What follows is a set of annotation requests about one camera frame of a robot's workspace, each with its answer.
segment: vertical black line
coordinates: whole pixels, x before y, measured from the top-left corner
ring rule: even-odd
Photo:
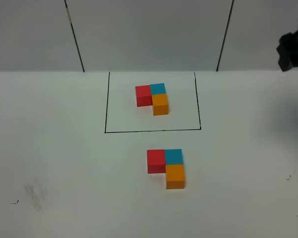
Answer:
[[[194,72],[194,82],[195,82],[195,92],[197,94],[197,104],[198,104],[199,122],[200,122],[200,130],[201,130],[200,106],[199,106],[199,98],[198,98],[197,77],[195,76],[195,72]]]
[[[65,7],[66,7],[66,12],[68,13],[68,17],[69,17],[69,21],[70,21],[70,25],[71,25],[72,33],[73,33],[73,36],[74,36],[75,45],[76,45],[76,49],[77,49],[78,56],[79,56],[79,60],[80,60],[80,65],[81,65],[81,68],[83,69],[83,72],[85,72],[84,65],[83,65],[83,61],[81,60],[81,56],[80,56],[80,52],[79,52],[79,48],[78,48],[78,44],[77,44],[77,40],[76,40],[76,36],[75,36],[75,32],[74,32],[74,28],[73,28],[73,24],[72,24],[71,16],[70,16],[70,12],[69,12],[69,8],[68,8],[68,4],[66,3],[66,0],[64,0],[64,3],[65,3]]]
[[[109,97],[109,78],[110,78],[110,72],[109,72],[109,74],[108,74],[108,88],[107,88],[107,105],[106,105],[105,133],[106,133],[106,127],[107,127],[107,112],[108,112],[108,97]]]
[[[225,29],[225,34],[224,34],[224,39],[223,39],[223,43],[222,43],[219,62],[218,62],[218,66],[217,66],[217,71],[219,70],[219,66],[220,66],[220,62],[221,62],[221,58],[222,58],[223,48],[224,48],[226,35],[227,35],[227,30],[228,30],[228,26],[229,26],[229,22],[230,22],[230,16],[232,15],[232,11],[233,11],[234,2],[235,2],[235,0],[232,0],[232,5],[230,6],[230,11],[229,11],[229,15],[228,15],[228,20],[227,20],[227,25],[226,25],[226,29]]]

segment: blue cube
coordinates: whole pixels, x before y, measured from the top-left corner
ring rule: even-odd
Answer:
[[[181,149],[164,150],[166,165],[183,165],[183,156]]]
[[[157,94],[164,94],[165,87],[164,83],[156,83],[150,85],[151,95],[157,95]]]

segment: orange cube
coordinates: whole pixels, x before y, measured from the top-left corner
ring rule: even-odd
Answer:
[[[166,115],[169,114],[169,102],[167,94],[152,95],[152,109],[153,115]]]
[[[185,187],[185,174],[183,165],[165,166],[166,189],[183,189]]]

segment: red cube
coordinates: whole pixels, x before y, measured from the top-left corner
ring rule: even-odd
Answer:
[[[150,85],[136,86],[137,107],[151,106],[151,90]]]
[[[164,150],[147,150],[148,174],[165,173]]]

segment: block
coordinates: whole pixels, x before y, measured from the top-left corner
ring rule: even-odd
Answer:
[[[147,150],[148,174],[165,173],[164,150]]]
[[[183,189],[185,187],[184,165],[165,166],[166,189]]]
[[[152,110],[154,116],[169,114],[169,102],[166,94],[152,95]]]
[[[150,85],[136,86],[137,107],[151,106],[151,90]]]
[[[151,95],[157,95],[157,94],[164,94],[165,87],[164,83],[156,83],[150,85]]]
[[[183,165],[183,155],[181,149],[165,150],[166,165]]]

